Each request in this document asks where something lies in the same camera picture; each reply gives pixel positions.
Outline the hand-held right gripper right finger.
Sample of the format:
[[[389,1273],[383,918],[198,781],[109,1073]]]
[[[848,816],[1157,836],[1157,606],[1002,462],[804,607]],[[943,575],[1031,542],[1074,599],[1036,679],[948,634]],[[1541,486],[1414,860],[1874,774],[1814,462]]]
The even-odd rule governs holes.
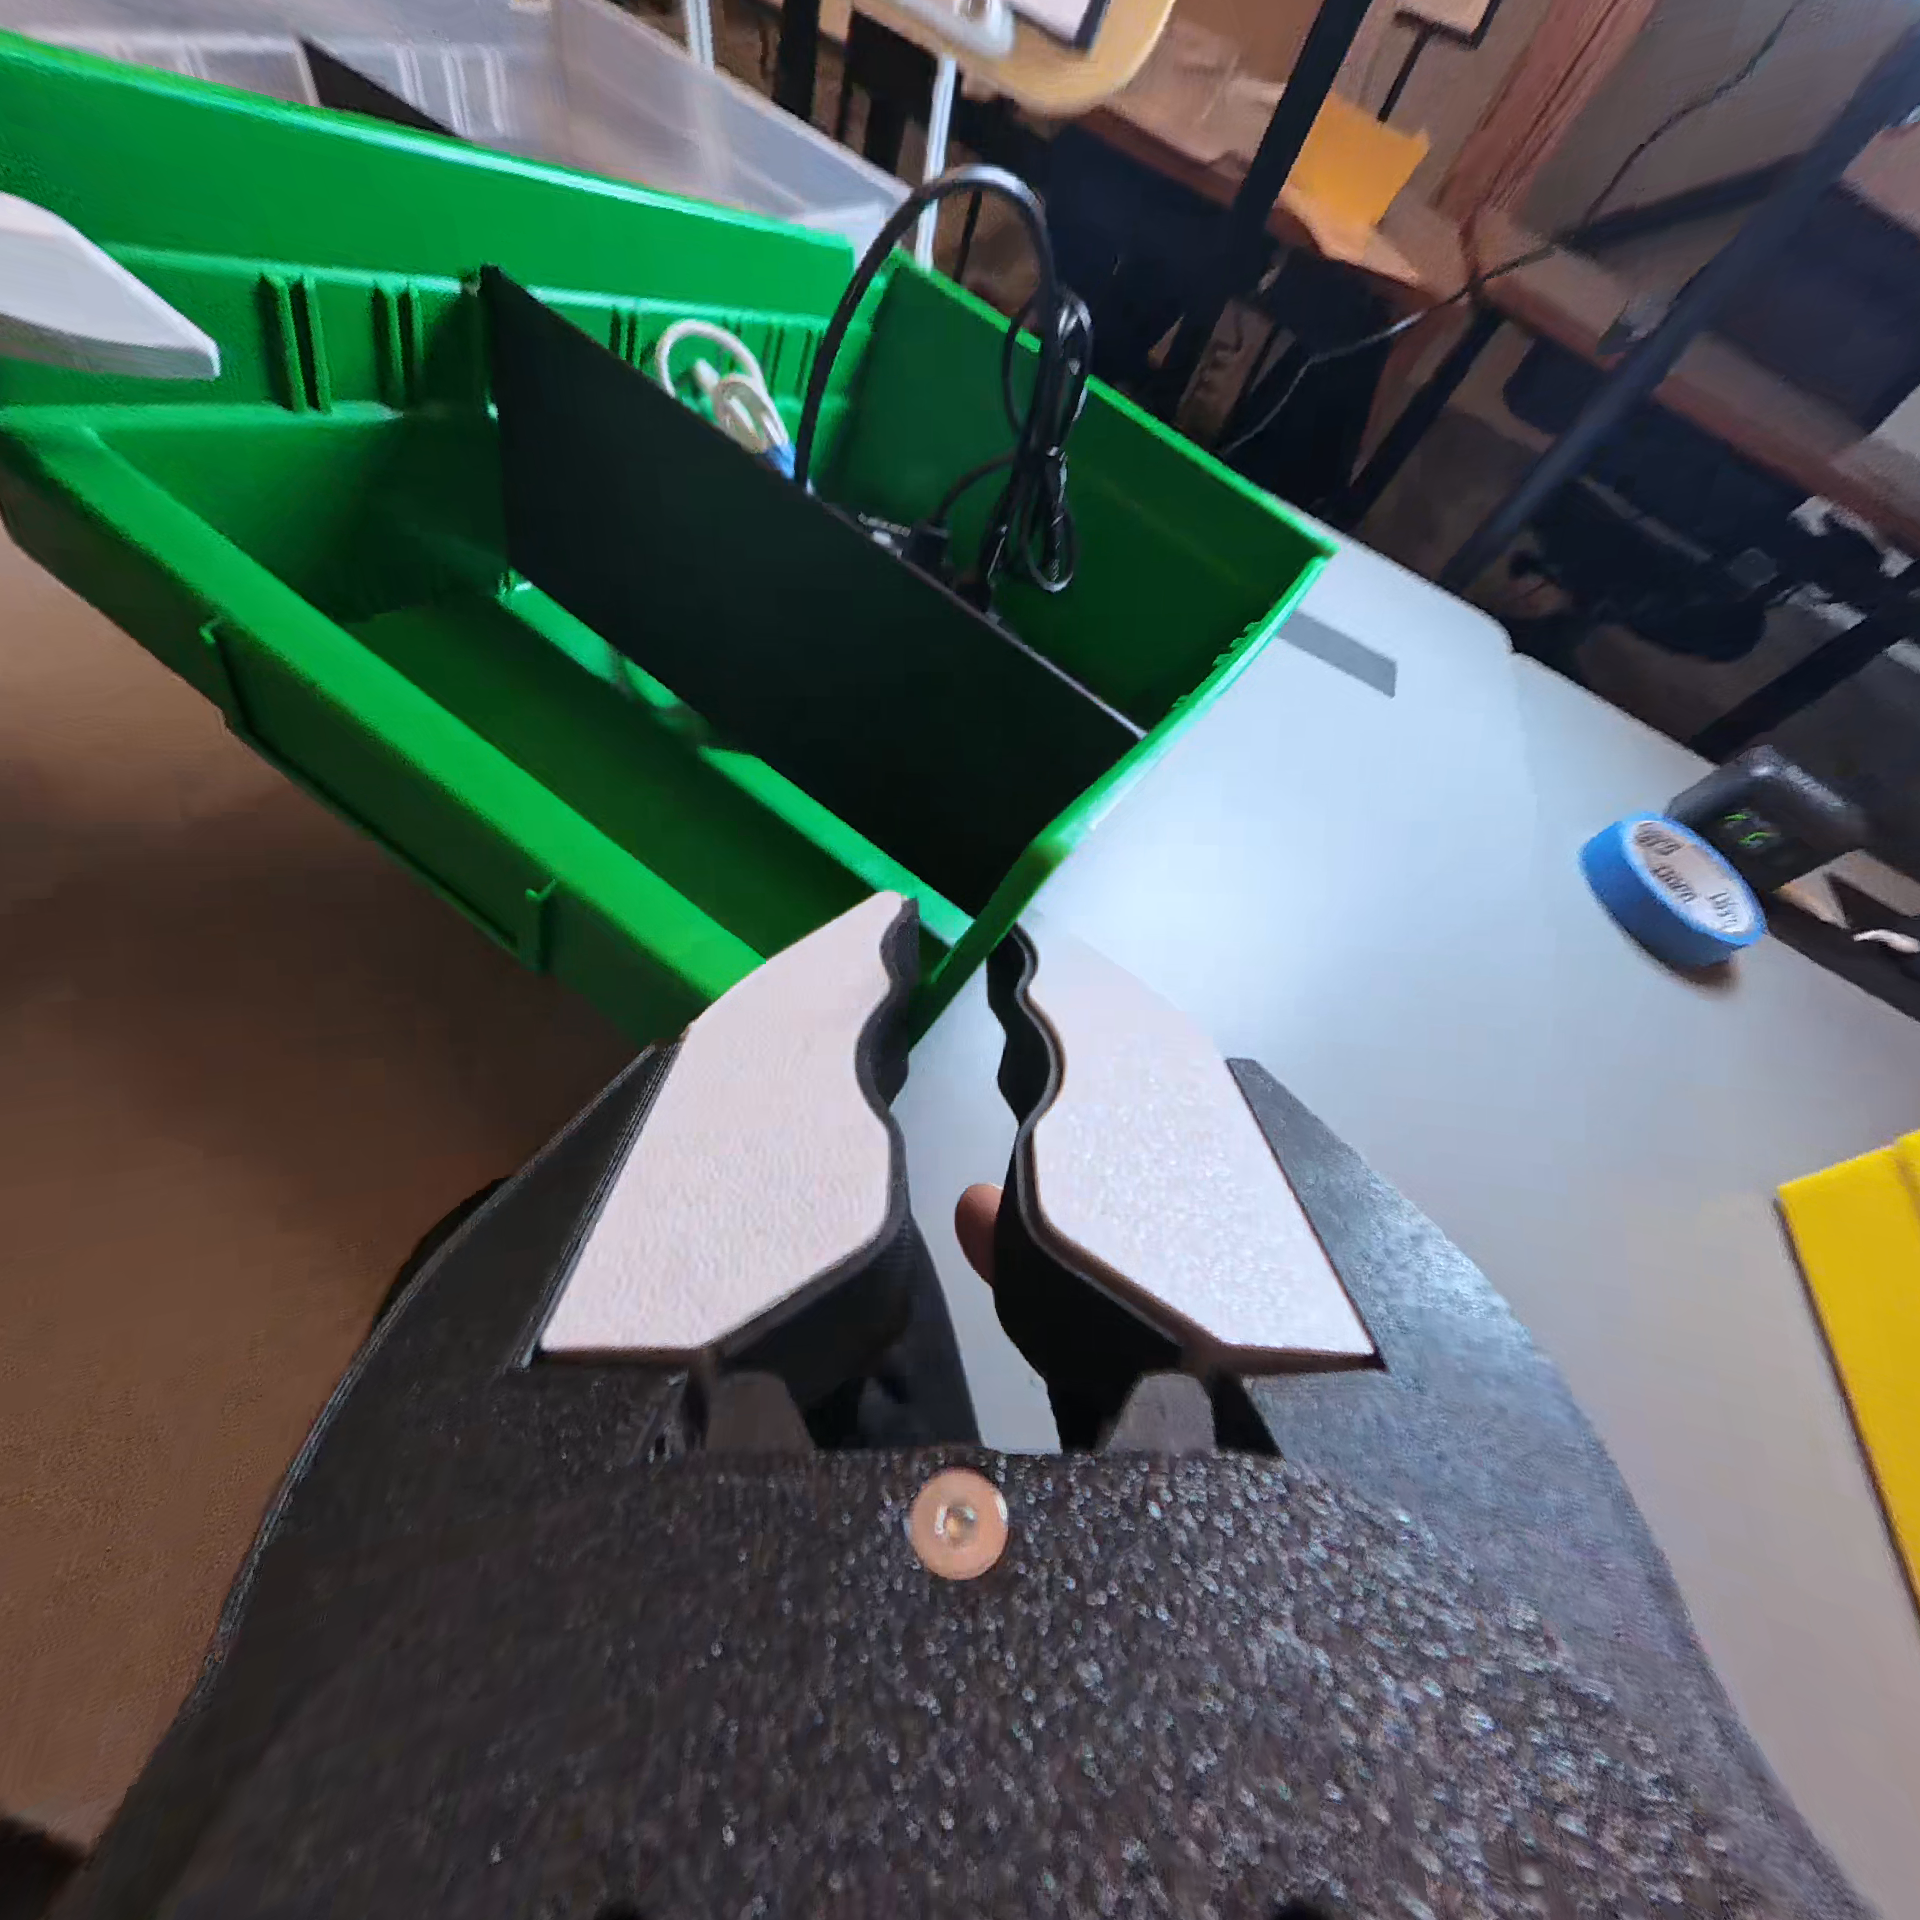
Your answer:
[[[994,1302],[1039,1375],[1372,1368],[1376,1342],[1202,1025],[1050,925],[989,959],[1015,1146]]]

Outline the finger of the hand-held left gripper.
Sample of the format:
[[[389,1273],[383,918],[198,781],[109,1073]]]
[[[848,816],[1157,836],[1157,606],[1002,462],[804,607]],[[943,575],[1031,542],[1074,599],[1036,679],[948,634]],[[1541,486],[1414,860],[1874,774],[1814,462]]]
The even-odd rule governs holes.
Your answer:
[[[103,376],[215,380],[222,349],[74,224],[2,196],[2,353]]]

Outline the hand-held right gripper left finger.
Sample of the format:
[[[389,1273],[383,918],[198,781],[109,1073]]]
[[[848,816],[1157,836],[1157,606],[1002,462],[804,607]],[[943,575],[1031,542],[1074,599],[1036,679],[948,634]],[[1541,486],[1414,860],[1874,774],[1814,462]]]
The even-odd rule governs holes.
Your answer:
[[[864,1368],[906,1316],[922,912],[875,894],[699,1013],[615,1151],[543,1360]]]

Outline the green plastic bin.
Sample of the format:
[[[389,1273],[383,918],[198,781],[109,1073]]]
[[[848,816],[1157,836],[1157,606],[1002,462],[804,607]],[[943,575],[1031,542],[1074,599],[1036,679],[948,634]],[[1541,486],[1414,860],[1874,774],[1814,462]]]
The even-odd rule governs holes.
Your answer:
[[[1142,743],[503,270],[477,300],[517,573],[948,902]]]
[[[1282,632],[1310,518],[1090,380],[1003,500],[1036,319],[909,255],[4,33],[4,192],[222,349],[216,380],[4,365],[4,525],[228,732],[636,1037],[874,894],[923,1033]],[[978,910],[940,896],[510,561],[477,273],[499,268],[851,517],[943,518],[992,620],[1142,734]]]

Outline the clear plastic bin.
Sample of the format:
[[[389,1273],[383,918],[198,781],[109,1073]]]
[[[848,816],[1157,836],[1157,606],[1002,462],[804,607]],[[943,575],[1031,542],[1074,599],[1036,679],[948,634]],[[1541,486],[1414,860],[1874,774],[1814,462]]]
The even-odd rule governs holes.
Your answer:
[[[319,104],[306,52],[475,145],[759,213],[864,248],[906,185],[710,61],[707,4],[4,2],[6,32]]]

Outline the green plastic bin, black divider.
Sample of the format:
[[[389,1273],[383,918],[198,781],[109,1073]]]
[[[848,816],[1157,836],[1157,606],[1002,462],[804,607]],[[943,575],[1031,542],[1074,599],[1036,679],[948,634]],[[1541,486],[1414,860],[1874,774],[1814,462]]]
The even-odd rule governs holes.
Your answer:
[[[1142,743],[503,270],[477,300],[517,573],[948,902]]]

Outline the blue tape roll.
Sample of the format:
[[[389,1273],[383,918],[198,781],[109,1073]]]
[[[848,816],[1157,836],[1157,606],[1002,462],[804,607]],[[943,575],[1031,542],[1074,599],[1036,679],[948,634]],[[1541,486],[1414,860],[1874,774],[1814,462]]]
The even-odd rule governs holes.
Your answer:
[[[1668,816],[1644,812],[1600,828],[1576,865],[1607,916],[1668,972],[1725,966],[1768,935],[1734,864]]]

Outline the black power adapter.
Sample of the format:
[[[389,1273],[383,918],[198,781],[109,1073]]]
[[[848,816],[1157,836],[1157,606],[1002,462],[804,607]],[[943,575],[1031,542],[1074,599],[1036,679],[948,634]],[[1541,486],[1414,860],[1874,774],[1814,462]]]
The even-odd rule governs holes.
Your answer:
[[[1688,828],[1768,898],[1866,849],[1866,812],[1774,748],[1752,748],[1672,794],[1664,816]]]

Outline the wooden desk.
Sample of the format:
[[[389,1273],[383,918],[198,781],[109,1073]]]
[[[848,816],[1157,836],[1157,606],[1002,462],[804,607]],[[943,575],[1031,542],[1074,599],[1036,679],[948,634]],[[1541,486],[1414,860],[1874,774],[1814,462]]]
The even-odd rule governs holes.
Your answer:
[[[1112,104],[1094,108],[1072,127],[1219,207],[1222,226],[1232,222],[1244,176],[1232,160],[1204,164]],[[1491,319],[1522,329],[1591,367],[1602,390],[1618,389],[1627,361],[1651,337],[1621,352],[1600,348],[1611,324],[1600,313],[1604,273],[1559,246],[1531,260],[1504,255],[1504,272],[1496,272],[1493,260],[1482,258],[1496,242],[1510,242],[1522,254],[1538,246],[1507,216],[1487,214],[1482,226],[1460,228],[1434,207],[1406,201],[1387,210],[1384,228],[1363,242],[1349,270],[1402,319],[1411,319],[1406,336],[1414,342],[1426,341],[1459,304],[1474,324]],[[1644,405],[1688,420],[1802,495],[1829,498],[1900,548],[1916,550],[1916,454],[1869,441],[1834,406],[1762,370],[1738,348],[1694,337],[1660,383],[1627,402],[1627,410]]]

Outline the black tripod pole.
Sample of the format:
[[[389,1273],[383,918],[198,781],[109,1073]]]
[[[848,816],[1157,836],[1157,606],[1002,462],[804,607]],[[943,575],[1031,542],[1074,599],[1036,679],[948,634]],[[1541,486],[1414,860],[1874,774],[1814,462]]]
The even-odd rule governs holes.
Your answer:
[[[1438,582],[1463,594],[1519,536],[1528,520],[1667,381],[1734,294],[1805,226],[1810,213],[1874,136],[1914,113],[1918,100],[1918,28],[1893,41],[1814,145],[1798,158],[1728,245],[1672,297],[1661,319],[1637,337],[1589,402],[1515,489],[1442,567]]]

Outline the black metal pole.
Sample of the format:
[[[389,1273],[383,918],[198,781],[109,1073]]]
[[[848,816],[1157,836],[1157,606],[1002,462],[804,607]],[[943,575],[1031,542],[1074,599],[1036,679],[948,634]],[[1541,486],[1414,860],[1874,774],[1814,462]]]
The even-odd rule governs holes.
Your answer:
[[[1260,145],[1232,194],[1232,202],[1222,207],[1211,250],[1199,255],[1187,280],[1181,316],[1155,385],[1155,408],[1163,417],[1178,414],[1214,329],[1240,282],[1240,270],[1266,238],[1270,210],[1360,36],[1370,9],[1370,2],[1323,2],[1311,13],[1303,49],[1286,76]]]

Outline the yellow folder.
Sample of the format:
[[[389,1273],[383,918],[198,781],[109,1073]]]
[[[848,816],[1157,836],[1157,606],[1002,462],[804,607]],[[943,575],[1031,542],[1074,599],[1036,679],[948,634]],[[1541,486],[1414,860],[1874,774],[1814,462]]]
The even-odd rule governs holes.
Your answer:
[[[1280,189],[1286,206],[1323,245],[1365,242],[1423,162],[1430,138],[1403,129],[1330,92]]]

